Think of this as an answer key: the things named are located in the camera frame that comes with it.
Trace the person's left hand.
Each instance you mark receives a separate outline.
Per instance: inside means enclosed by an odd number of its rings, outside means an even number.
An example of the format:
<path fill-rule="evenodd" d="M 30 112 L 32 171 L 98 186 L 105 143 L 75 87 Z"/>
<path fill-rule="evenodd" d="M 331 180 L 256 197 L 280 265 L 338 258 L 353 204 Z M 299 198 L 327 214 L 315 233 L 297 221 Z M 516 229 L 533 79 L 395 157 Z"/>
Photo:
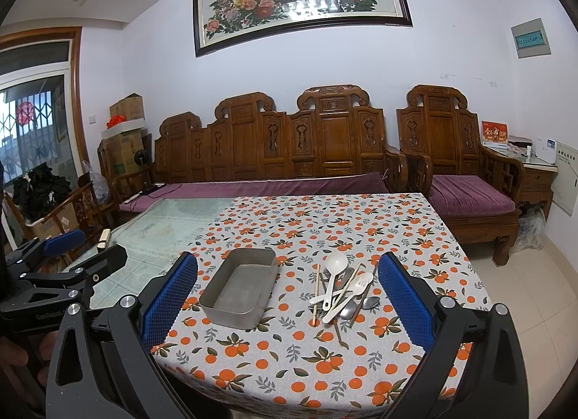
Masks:
<path fill-rule="evenodd" d="M 57 340 L 58 332 L 53 331 L 47 334 L 39 343 L 39 356 L 43 361 L 49 361 Z M 20 346 L 10 341 L 6 337 L 1 338 L 0 347 L 1 370 L 4 372 L 8 381 L 19 394 L 25 391 L 23 383 L 15 372 L 16 367 L 26 367 L 29 363 L 29 354 Z"/>

